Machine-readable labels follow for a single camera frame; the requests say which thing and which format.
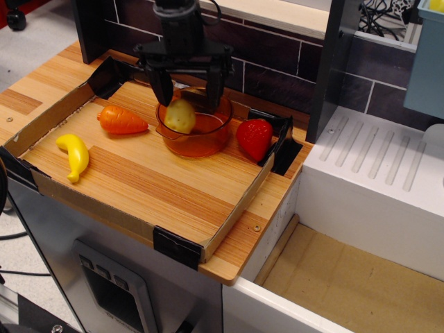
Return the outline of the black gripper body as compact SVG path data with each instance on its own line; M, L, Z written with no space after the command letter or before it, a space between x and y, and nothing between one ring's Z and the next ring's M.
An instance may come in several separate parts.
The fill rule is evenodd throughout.
M210 23L200 10L155 10L160 20L162 38L138 44L135 52L140 65L147 69L172 73L217 73L223 78L233 75L233 48L205 37Z

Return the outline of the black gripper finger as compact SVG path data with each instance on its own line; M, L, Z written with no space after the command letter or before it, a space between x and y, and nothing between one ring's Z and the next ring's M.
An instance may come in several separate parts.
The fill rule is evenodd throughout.
M163 69L153 69L151 67L146 67L145 73L157 101L163 106L169 106L173 98L173 82L169 73Z
M207 71L206 93L211 113L219 107L224 87L225 73L219 67L210 67Z

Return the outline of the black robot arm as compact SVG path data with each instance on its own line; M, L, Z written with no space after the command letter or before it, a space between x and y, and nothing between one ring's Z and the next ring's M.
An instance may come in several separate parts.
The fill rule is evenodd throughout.
M233 48L206 38L205 26L218 24L221 9L215 5L217 18L205 20L198 1L156 1L153 12L160 20L162 39L139 44L135 52L138 65L148 78L159 103L168 106L173 98L171 74L206 75L207 102L219 107L225 80L234 73Z

